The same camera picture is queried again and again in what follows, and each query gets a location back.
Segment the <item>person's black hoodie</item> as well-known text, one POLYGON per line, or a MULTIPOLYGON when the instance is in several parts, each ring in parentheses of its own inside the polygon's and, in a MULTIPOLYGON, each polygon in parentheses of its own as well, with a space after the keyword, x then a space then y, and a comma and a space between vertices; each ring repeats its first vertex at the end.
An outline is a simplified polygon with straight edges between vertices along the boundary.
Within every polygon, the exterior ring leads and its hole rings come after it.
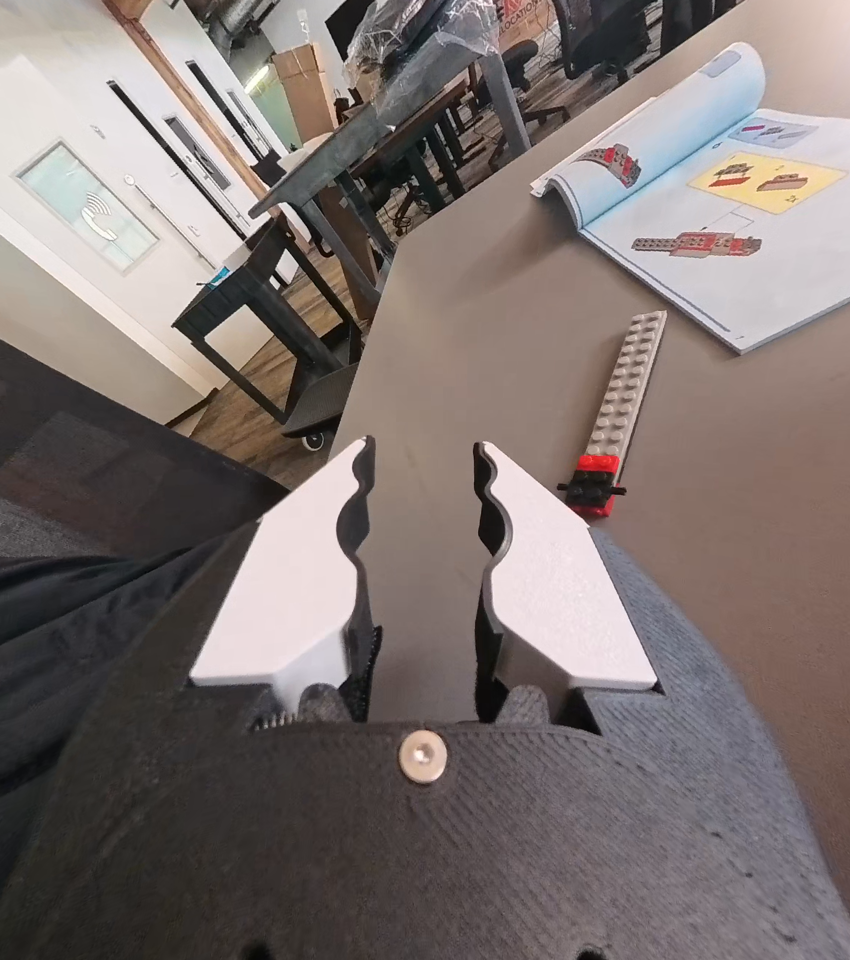
POLYGON ((53 767, 113 666, 258 522, 144 558, 0 557, 0 798, 53 767))

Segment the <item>cardboard box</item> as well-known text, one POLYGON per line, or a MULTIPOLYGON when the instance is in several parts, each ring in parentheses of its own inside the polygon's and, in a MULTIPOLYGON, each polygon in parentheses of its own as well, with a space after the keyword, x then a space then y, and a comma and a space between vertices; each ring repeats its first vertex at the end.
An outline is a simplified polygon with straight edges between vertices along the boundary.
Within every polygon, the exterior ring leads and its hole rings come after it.
POLYGON ((301 145, 333 133, 338 126, 335 97, 320 47, 309 42, 275 52, 272 63, 285 91, 301 145))

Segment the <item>black side table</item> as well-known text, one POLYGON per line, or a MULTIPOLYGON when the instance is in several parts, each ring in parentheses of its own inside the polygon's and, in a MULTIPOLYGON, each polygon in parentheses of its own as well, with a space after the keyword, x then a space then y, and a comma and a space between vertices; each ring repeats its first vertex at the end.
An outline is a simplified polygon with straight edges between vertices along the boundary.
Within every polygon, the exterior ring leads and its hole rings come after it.
POLYGON ((311 383, 359 363, 363 351, 362 332, 351 312, 299 249, 284 215, 266 222, 239 252, 244 255, 243 261, 221 275, 217 282, 200 287, 172 327, 282 428, 299 396, 311 383), (286 254, 339 318, 339 324, 326 334, 317 335, 272 285, 272 278, 286 254), (295 360, 284 407, 271 401, 208 341, 213 331, 243 307, 254 314, 295 360))

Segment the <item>frosted window with phone sign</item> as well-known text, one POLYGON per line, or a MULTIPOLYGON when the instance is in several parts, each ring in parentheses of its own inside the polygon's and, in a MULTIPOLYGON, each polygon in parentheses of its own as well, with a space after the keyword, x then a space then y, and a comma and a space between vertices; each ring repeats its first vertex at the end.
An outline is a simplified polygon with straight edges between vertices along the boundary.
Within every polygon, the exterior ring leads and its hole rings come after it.
POLYGON ((122 275, 160 244, 155 231, 62 139, 23 163, 13 177, 122 275))

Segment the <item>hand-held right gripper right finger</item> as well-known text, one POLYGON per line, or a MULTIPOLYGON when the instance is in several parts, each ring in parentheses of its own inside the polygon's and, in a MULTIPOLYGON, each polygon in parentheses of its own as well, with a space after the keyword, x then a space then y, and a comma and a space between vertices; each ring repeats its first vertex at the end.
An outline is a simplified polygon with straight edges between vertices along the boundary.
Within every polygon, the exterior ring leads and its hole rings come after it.
POLYGON ((658 677, 588 523, 488 440, 475 443, 479 540, 475 705, 491 723, 533 687, 555 722, 585 691, 647 694, 658 677))

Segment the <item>grey plate with red bricks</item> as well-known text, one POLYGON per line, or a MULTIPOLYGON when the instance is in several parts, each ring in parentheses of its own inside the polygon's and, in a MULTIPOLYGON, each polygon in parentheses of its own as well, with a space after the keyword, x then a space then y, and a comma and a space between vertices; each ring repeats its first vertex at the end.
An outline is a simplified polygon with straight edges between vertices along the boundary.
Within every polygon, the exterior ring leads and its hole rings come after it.
POLYGON ((558 486, 566 505, 586 520, 610 516, 626 493, 623 466, 663 338, 665 310, 637 315, 626 331, 586 449, 572 478, 558 486))

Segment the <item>black monitor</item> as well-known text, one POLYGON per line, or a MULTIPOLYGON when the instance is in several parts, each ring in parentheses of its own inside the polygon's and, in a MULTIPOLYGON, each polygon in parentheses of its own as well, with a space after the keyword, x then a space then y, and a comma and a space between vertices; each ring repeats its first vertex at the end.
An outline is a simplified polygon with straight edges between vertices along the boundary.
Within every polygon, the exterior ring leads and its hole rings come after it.
POLYGON ((380 63, 401 48, 424 2, 419 1, 344 1, 331 12, 325 26, 342 60, 380 63))

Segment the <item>wooden post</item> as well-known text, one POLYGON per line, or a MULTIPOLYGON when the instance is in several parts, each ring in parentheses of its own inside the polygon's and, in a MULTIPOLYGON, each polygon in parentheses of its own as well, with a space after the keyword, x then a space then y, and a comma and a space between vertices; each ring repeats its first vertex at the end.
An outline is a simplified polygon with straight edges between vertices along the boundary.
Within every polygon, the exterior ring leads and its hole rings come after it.
POLYGON ((261 2, 101 2, 177 102, 170 132, 188 131, 178 150, 209 184, 238 231, 251 232, 251 206, 267 186, 256 172, 287 146, 255 102, 251 81, 267 81, 267 56, 239 77, 240 54, 261 2))

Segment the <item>open instruction booklet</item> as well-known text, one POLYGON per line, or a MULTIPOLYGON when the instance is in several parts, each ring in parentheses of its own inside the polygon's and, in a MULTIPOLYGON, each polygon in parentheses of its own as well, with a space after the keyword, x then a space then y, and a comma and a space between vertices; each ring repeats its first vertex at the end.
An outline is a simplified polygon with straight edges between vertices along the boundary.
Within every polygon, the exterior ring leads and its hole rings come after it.
POLYGON ((850 118, 760 106, 765 90, 733 43, 530 185, 737 354, 850 304, 850 118))

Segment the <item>clear plastic wrap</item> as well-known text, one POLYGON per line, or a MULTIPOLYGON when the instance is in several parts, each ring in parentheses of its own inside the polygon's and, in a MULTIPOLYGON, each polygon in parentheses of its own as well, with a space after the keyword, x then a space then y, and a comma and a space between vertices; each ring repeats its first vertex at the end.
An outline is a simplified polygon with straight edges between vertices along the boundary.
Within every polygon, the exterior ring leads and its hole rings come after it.
POLYGON ((383 60, 357 56, 344 62, 351 86, 397 98, 432 82, 442 87, 445 74, 455 76, 469 63, 499 50, 499 18, 495 2, 419 1, 421 13, 411 24, 401 48, 383 60))

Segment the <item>black mesh office chair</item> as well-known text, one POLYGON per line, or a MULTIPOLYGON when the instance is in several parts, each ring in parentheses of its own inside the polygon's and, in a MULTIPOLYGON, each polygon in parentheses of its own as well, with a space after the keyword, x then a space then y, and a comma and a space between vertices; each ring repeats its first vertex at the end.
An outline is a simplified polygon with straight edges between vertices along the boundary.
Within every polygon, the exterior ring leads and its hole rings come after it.
POLYGON ((317 452, 334 438, 359 364, 338 369, 311 383, 291 409, 281 434, 300 439, 306 450, 317 452))

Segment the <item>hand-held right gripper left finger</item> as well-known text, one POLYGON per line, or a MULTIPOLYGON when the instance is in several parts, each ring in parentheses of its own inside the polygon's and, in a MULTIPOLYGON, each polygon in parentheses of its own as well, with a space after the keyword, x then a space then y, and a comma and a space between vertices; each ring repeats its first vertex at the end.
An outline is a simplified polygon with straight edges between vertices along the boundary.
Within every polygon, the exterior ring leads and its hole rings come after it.
POLYGON ((367 721, 382 631, 359 547, 375 462, 375 439, 359 438, 260 518, 191 666, 193 686, 264 686, 290 714, 325 685, 367 721))

